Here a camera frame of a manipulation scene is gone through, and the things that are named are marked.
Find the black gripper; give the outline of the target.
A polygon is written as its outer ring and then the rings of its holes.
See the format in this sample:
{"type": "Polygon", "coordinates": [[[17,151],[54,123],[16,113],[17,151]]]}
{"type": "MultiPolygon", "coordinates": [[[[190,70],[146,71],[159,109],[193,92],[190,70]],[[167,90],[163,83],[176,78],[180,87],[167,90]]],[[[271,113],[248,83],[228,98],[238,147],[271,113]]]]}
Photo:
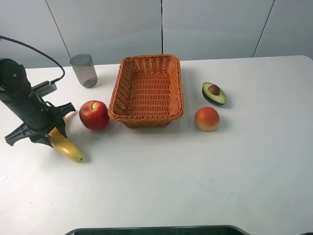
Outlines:
{"type": "Polygon", "coordinates": [[[22,121],[18,128],[5,136],[5,141],[10,146],[19,140],[30,138],[33,143],[53,147],[47,136],[54,127],[67,138],[63,117],[75,111],[72,103],[56,107],[34,93],[22,94],[5,90],[0,92],[0,100],[22,121]]]}

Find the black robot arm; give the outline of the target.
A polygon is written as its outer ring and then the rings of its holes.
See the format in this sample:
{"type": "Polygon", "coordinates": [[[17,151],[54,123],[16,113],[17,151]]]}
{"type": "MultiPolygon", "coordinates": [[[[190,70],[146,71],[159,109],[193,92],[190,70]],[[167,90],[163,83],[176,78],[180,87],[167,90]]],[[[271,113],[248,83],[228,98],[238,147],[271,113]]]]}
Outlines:
{"type": "Polygon", "coordinates": [[[52,146],[48,134],[56,128],[63,137],[66,135],[65,115],[74,112],[72,103],[54,106],[44,101],[40,86],[31,86],[23,65],[12,59],[0,60],[0,100],[21,121],[22,124],[5,136],[5,141],[13,146],[19,140],[30,138],[33,143],[52,146]]]}

